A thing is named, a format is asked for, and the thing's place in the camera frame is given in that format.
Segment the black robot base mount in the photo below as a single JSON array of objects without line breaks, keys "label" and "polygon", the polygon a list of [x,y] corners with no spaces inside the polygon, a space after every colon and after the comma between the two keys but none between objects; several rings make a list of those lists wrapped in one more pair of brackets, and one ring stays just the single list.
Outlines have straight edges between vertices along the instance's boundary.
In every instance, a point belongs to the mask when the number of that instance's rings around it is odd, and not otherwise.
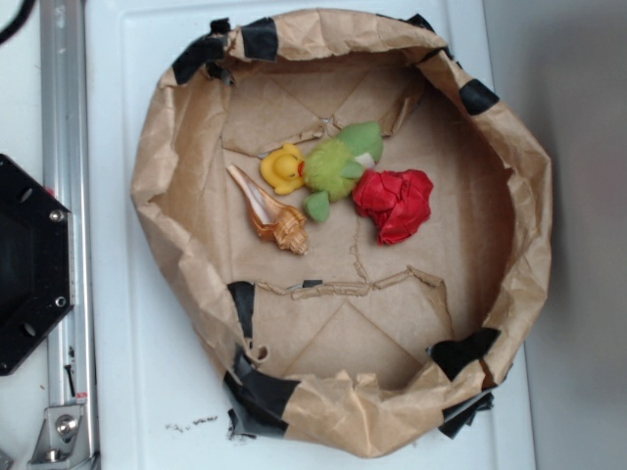
[{"label": "black robot base mount", "polygon": [[72,308],[70,213],[1,157],[1,374],[14,373]]}]

